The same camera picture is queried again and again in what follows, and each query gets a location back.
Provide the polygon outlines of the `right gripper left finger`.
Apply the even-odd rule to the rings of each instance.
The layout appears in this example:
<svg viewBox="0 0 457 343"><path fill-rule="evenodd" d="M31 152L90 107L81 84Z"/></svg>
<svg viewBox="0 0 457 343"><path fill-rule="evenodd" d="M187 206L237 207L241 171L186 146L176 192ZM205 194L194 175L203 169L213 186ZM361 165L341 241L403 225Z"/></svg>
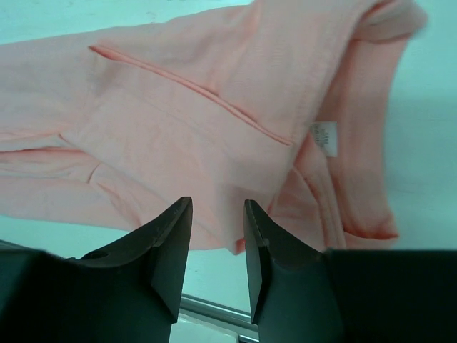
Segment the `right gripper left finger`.
<svg viewBox="0 0 457 343"><path fill-rule="evenodd" d="M167 342L192 225L183 197L82 258L1 243L3 342Z"/></svg>

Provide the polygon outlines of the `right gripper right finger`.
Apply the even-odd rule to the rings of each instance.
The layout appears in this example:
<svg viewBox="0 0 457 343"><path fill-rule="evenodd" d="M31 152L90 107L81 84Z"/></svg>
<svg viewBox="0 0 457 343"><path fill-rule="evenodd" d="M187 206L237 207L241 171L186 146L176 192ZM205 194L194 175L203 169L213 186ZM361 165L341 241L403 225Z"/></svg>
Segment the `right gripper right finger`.
<svg viewBox="0 0 457 343"><path fill-rule="evenodd" d="M320 252L244 204L251 320L261 342L454 342L456 253Z"/></svg>

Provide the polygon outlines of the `pink t shirt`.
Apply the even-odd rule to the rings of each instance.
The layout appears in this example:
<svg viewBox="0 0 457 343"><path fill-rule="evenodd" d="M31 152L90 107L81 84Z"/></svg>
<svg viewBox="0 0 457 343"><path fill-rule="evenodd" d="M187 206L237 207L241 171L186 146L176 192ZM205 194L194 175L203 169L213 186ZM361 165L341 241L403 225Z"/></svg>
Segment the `pink t shirt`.
<svg viewBox="0 0 457 343"><path fill-rule="evenodd" d="M1 213L133 230L191 197L191 248L245 248L243 204L313 248L382 249L393 75L414 1L254 1L1 47ZM311 125L335 121L338 156Z"/></svg>

